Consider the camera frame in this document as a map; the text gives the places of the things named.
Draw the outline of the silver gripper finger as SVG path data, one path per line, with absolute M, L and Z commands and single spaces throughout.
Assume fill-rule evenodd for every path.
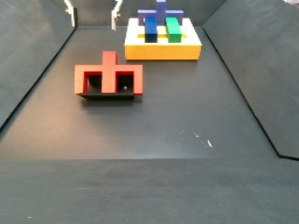
M 71 25 L 73 27 L 77 27 L 75 7 L 71 3 L 71 0 L 63 0 L 63 2 L 66 3 L 66 6 L 67 6 L 66 12 L 70 14 Z
M 122 9 L 123 0 L 117 0 L 117 5 L 111 11 L 111 29 L 113 31 L 118 30 L 118 19 L 121 18 L 121 9 Z

